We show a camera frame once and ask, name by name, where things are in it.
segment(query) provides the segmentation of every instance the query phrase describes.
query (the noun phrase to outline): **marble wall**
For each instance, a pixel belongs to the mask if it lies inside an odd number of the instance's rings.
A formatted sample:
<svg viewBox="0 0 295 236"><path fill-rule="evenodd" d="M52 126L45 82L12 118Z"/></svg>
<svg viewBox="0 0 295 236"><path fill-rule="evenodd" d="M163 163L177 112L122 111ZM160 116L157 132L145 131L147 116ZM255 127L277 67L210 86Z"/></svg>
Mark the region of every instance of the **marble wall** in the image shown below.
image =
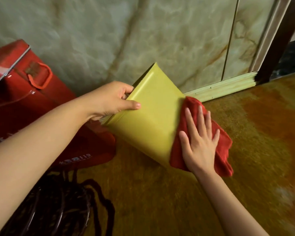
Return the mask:
<svg viewBox="0 0 295 236"><path fill-rule="evenodd" d="M239 0L223 80L249 72L276 0Z"/></svg>
<svg viewBox="0 0 295 236"><path fill-rule="evenodd" d="M236 2L0 0L0 46L24 39L78 95L153 62L186 92L221 80Z"/></svg>

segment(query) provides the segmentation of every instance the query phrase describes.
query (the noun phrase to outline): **baseboard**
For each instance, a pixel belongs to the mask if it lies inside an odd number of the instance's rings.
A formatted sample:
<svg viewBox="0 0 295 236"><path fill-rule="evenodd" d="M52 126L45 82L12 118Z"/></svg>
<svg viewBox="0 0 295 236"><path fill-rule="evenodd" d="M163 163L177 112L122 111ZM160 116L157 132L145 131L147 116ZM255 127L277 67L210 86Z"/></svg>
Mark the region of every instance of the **baseboard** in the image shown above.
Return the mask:
<svg viewBox="0 0 295 236"><path fill-rule="evenodd" d="M194 97L201 102L219 98L219 97L255 86L256 74L257 72L251 72L251 73L239 75L239 76L226 79L215 84L210 84L210 85L186 92L185 95Z"/></svg>

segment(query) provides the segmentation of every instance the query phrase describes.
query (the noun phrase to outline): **red cloth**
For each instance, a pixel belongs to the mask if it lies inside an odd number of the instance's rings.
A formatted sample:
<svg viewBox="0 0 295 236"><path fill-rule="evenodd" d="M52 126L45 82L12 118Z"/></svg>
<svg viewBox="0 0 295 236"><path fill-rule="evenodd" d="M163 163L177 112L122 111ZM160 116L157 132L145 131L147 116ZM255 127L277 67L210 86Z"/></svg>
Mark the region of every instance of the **red cloth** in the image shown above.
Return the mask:
<svg viewBox="0 0 295 236"><path fill-rule="evenodd" d="M190 139L188 128L187 128L185 109L186 108L190 109L191 115L193 117L193 121L197 126L197 116L198 116L199 105L202 106L203 114L207 115L208 113L207 110L205 109L205 107L202 105L202 103L199 100L192 97L186 97L184 100L184 103L182 105L181 112L180 112L180 122L177 128L175 140L174 140L174 143L171 149L171 154L170 154L169 163L172 167L189 171L182 157L181 143L180 143L178 133L180 131L184 131L187 134L188 138ZM229 177L229 176L232 176L233 174L233 169L231 165L227 162L228 150L229 148L231 148L232 140L227 135L227 133L216 122L212 120L213 136L217 129L220 129L220 139L216 147L214 169L216 173L219 174L220 176Z"/></svg>

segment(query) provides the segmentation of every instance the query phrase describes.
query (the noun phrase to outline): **red fire extinguisher box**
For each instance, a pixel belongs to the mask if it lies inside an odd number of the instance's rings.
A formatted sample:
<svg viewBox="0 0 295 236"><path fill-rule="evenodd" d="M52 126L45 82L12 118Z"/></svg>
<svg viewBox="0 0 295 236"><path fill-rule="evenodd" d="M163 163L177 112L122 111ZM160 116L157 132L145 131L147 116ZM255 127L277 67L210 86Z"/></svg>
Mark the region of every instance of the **red fire extinguisher box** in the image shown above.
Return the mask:
<svg viewBox="0 0 295 236"><path fill-rule="evenodd" d="M0 48L0 142L74 98L26 42L17 40ZM108 162L114 155L114 136L96 121L80 128L51 167L90 167Z"/></svg>

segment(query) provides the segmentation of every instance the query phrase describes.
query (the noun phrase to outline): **wooden floor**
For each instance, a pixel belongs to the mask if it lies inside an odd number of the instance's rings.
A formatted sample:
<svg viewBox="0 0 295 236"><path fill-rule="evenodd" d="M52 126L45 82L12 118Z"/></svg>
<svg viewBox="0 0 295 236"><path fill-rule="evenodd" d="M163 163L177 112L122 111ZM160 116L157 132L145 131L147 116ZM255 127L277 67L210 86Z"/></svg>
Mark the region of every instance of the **wooden floor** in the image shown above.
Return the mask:
<svg viewBox="0 0 295 236"><path fill-rule="evenodd" d="M295 74L204 105L233 139L227 185L270 235L295 235ZM114 205L113 235L223 235L199 185L121 140L112 161L78 171L79 182L89 178ZM95 195L105 235L108 213Z"/></svg>

